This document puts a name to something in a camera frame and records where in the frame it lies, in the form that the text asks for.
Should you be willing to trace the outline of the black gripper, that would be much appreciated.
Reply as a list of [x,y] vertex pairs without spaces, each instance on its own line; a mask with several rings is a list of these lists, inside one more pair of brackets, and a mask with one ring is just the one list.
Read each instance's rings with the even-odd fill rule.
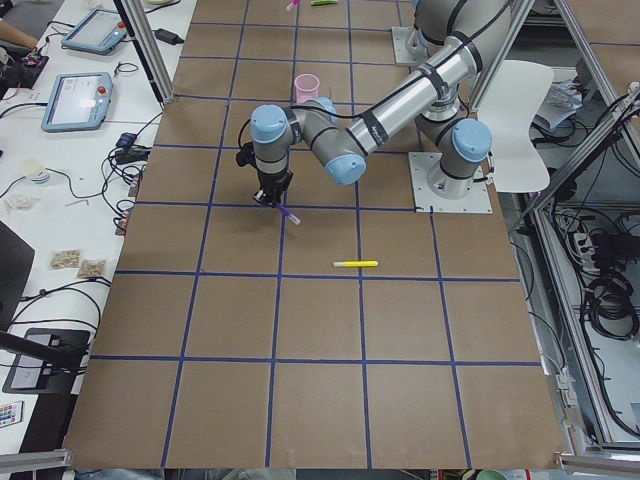
[[239,167],[250,165],[257,173],[259,189],[252,195],[253,200],[263,206],[273,206],[274,202],[281,203],[282,196],[286,193],[293,179],[293,172],[287,165],[276,173],[266,173],[258,167],[252,142],[244,143],[236,154],[236,163]]

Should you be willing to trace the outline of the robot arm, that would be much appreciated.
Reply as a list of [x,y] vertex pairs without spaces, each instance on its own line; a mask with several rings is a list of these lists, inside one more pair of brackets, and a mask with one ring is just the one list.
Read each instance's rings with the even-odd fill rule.
[[293,173],[288,149],[304,142],[329,176],[350,185],[366,171],[366,156],[409,123],[440,148],[434,191],[449,198],[463,196],[492,146],[489,128],[459,114],[458,84],[479,74],[497,56],[510,24],[508,1],[418,1],[414,26],[435,53],[383,99],[356,115],[345,128],[326,97],[301,105],[257,107],[248,126],[251,140],[236,155],[250,165],[259,188],[254,200],[276,207]]

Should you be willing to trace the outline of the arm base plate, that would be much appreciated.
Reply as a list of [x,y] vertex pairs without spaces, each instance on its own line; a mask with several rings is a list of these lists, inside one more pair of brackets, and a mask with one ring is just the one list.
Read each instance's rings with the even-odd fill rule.
[[440,157],[436,152],[408,154],[414,209],[418,213],[491,214],[482,166],[477,165],[472,178],[452,179],[441,170]]
[[393,27],[391,37],[397,65],[415,66],[427,58],[427,49],[420,43],[418,31],[413,27]]

